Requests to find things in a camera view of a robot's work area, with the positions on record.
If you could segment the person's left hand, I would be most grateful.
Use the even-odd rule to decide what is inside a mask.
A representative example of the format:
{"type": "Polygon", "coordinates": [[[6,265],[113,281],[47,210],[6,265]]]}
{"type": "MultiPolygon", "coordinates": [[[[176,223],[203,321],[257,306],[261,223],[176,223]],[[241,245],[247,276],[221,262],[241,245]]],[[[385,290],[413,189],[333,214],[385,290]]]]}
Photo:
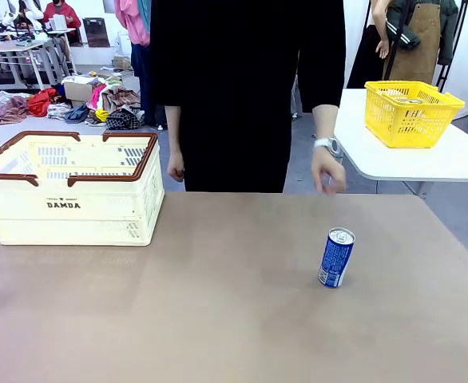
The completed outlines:
{"type": "Polygon", "coordinates": [[[312,155],[311,174],[319,192],[336,194],[346,190],[346,172],[326,148],[316,148],[312,155]]]}

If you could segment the person's right hand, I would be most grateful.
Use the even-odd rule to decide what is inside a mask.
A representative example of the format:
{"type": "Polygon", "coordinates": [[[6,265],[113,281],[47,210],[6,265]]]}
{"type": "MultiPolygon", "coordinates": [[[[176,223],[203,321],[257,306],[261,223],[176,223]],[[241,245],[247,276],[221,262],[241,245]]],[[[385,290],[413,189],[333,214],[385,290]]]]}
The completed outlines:
{"type": "Polygon", "coordinates": [[[176,182],[184,180],[184,161],[181,152],[171,152],[167,173],[176,182]]]}

